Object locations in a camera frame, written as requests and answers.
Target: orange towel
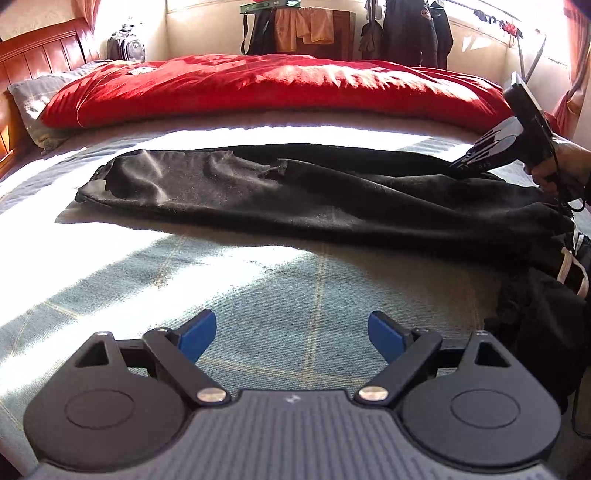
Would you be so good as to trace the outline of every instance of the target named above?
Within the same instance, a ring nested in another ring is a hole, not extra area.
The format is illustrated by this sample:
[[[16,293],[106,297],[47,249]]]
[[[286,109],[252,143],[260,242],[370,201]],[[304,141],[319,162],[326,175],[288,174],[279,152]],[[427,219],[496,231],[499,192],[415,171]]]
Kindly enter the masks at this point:
[[[275,13],[275,43],[279,53],[292,53],[297,39],[306,44],[335,42],[332,10],[326,8],[278,8]]]

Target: orange curtain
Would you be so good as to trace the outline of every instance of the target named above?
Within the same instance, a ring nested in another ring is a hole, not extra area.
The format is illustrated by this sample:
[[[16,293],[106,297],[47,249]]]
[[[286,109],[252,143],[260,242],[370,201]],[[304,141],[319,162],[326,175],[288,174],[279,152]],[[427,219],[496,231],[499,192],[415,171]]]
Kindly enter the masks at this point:
[[[73,3],[77,13],[86,19],[90,29],[94,32],[100,0],[74,0]]]
[[[572,137],[579,121],[589,80],[591,24],[571,2],[564,0],[564,14],[569,32],[571,89],[560,99],[554,116],[562,134]]]

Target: red blanket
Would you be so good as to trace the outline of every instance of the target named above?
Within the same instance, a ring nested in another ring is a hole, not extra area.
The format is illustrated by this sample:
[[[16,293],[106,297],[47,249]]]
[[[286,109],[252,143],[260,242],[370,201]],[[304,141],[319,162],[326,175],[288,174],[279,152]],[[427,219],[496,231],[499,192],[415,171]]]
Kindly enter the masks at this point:
[[[107,64],[65,86],[43,112],[55,128],[89,128],[173,115],[330,109],[386,113],[484,133],[511,116],[501,88],[471,75],[387,61],[272,54],[190,56]]]

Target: rivet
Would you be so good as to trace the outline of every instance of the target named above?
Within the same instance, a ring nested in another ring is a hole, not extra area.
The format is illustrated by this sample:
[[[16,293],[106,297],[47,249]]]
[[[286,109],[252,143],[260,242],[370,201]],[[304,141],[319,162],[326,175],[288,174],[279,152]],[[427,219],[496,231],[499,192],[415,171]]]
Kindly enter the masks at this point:
[[[205,403],[218,403],[226,398],[226,391],[218,387],[210,387],[199,390],[197,398]]]
[[[378,385],[370,385],[359,390],[359,396],[365,401],[382,401],[388,398],[388,390]]]

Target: wall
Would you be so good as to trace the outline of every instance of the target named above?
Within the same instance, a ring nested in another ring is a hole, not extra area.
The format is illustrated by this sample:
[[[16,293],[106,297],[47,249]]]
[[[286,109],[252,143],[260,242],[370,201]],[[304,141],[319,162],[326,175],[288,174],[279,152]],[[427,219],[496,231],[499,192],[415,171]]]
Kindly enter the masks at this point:
[[[15,37],[37,28],[74,18],[74,0],[15,0],[0,14],[0,38]],[[166,32],[166,0],[102,0],[96,19],[95,39],[101,56],[106,41],[123,23],[133,17],[142,22],[136,34],[146,46],[148,60],[170,58]]]
[[[171,57],[206,53],[239,54],[242,43],[242,16],[239,14],[239,7],[244,3],[247,2],[210,0],[170,12],[167,22]],[[362,0],[302,0],[304,7],[355,12],[356,49],[361,28],[367,22],[363,5]],[[511,72],[519,71],[517,49],[507,47],[508,35],[497,26],[467,26],[465,22],[454,19],[450,20],[450,25],[454,37],[454,46],[448,58],[450,70],[484,77],[499,85],[505,83]],[[252,31],[251,15],[249,30]],[[535,52],[526,52],[526,70],[534,56]],[[569,87],[567,67],[543,57],[530,81],[530,88],[540,105],[552,111]]]
[[[25,32],[74,18],[73,0],[15,0],[0,14],[0,38],[7,40]]]
[[[95,25],[95,39],[100,45],[101,57],[106,55],[107,39],[127,22],[142,23],[134,33],[144,42],[148,61],[170,58],[166,0],[102,0]]]

